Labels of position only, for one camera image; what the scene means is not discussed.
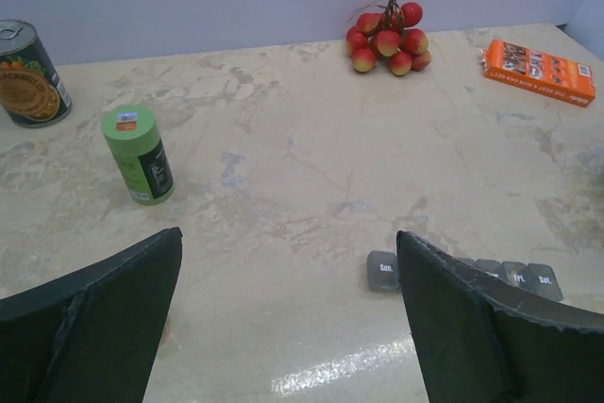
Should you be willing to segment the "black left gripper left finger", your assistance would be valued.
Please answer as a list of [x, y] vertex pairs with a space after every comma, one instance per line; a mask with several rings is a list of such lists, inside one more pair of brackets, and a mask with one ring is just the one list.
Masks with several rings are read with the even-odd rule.
[[166, 228], [2, 299], [2, 401], [143, 401], [181, 262]]

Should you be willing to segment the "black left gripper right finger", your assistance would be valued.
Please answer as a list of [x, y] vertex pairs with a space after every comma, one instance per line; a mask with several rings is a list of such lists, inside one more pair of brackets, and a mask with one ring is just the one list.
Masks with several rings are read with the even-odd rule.
[[602, 314], [513, 287], [412, 232], [396, 247], [429, 401], [602, 401]]

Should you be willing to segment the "grey weekly pill organizer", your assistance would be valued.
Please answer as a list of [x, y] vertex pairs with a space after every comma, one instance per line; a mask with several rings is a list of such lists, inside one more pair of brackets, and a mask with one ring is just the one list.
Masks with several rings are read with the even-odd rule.
[[[556, 274], [547, 264], [466, 258], [458, 260], [514, 287], [555, 302], [563, 301]], [[367, 283], [371, 291], [388, 293], [400, 289], [395, 253], [371, 251], [367, 257], [366, 269]]]

